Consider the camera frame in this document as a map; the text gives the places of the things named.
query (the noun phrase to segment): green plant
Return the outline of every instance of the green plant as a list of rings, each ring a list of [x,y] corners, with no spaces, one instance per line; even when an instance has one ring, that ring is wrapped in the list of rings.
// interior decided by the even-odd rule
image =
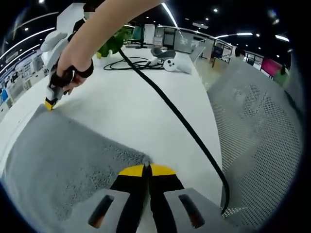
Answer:
[[[123,46],[124,41],[128,40],[131,36],[131,30],[127,28],[121,28],[114,35],[114,40],[110,38],[99,50],[98,53],[101,54],[102,57],[107,57],[109,51],[112,51],[112,54],[115,54],[119,51],[119,49]]]

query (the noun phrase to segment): gray carpet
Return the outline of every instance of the gray carpet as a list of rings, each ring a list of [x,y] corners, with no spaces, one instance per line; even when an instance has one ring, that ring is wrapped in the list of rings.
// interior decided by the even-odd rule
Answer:
[[[40,232],[62,232],[77,203],[109,188],[145,154],[40,105],[10,151],[1,178],[26,220]]]

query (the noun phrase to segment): showroom floor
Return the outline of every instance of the showroom floor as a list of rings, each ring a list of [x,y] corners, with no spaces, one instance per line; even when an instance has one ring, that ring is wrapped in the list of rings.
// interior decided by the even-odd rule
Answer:
[[[218,80],[220,73],[211,67],[211,64],[208,62],[208,60],[202,58],[199,58],[196,61],[195,67],[200,75],[206,91],[208,91],[208,89]]]

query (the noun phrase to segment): pink sign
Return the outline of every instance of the pink sign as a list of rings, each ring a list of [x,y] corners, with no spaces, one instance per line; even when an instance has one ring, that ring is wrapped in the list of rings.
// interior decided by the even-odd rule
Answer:
[[[266,71],[268,74],[270,74],[273,77],[276,75],[276,72],[280,70],[281,68],[282,66],[279,63],[273,61],[270,58],[264,58],[262,60],[261,69],[263,69],[264,71]]]

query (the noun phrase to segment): black ceiling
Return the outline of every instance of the black ceiling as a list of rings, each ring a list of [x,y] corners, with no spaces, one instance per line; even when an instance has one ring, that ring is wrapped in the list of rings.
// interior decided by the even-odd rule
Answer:
[[[10,33],[14,27],[14,22],[22,24],[37,16],[55,11],[61,12],[72,2],[85,2],[83,0],[45,0],[44,4],[39,4],[38,1],[29,0],[23,2],[21,0],[18,1],[18,4],[14,4],[14,1],[4,3],[7,4],[5,9],[11,14],[1,15],[1,21],[4,23],[0,36],[7,43],[2,44],[0,54],[11,45],[26,38],[27,35],[55,26],[56,15],[33,21],[27,25],[29,28],[27,32],[20,28],[15,34]],[[101,1],[93,0],[92,2],[100,4]],[[275,38],[276,34],[287,36],[286,26],[282,20],[276,25],[272,24],[277,19],[277,12],[272,6],[249,0],[170,0],[166,4],[171,10],[177,25],[181,28],[198,30],[197,27],[192,25],[193,22],[196,22],[207,25],[207,29],[200,29],[199,31],[212,36],[252,32],[253,36],[229,36],[222,38],[222,40],[233,45],[239,44],[245,50],[268,56],[279,62],[288,63],[289,55],[287,50],[291,47],[290,43]],[[275,17],[269,16],[271,11],[276,13]],[[155,21],[156,24],[173,26],[170,17],[161,5],[145,12],[140,17],[146,20],[145,23]]]

